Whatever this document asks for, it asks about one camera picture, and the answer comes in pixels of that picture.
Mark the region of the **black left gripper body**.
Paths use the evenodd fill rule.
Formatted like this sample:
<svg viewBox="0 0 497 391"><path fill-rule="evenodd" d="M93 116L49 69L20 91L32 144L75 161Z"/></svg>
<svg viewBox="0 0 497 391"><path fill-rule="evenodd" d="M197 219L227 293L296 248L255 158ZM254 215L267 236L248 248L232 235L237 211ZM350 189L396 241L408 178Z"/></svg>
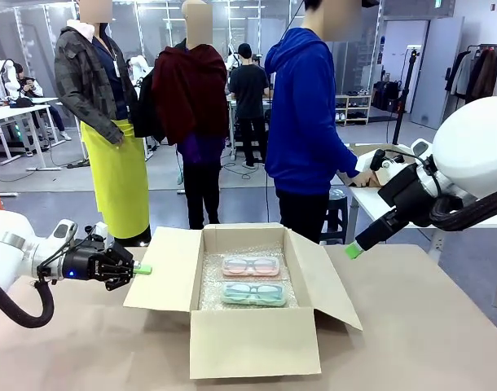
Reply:
<svg viewBox="0 0 497 391"><path fill-rule="evenodd" d="M62 277L64 279L97 280L100 282L112 278L107 270L108 259L101 256L104 244L101 241L76 239L74 245L66 252L62 261Z"/></svg>

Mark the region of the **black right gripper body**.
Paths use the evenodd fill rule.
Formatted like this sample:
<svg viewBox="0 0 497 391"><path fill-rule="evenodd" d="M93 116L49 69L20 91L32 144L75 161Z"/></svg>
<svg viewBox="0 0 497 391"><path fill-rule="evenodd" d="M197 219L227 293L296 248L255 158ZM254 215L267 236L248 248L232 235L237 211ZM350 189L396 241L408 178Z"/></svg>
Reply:
<svg viewBox="0 0 497 391"><path fill-rule="evenodd" d="M434 198L424 189L416 166L406 166L379 191L380 198L392 208L382 219L391 226L429 226Z"/></svg>

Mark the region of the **person's right hand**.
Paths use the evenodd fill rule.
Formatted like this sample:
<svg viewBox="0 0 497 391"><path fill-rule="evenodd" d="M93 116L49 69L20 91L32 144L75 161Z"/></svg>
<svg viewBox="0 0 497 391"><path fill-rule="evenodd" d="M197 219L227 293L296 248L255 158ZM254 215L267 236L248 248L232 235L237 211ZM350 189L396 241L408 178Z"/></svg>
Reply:
<svg viewBox="0 0 497 391"><path fill-rule="evenodd" d="M350 179L350 184L354 187L378 187L377 177L374 171L368 169L359 172Z"/></svg>

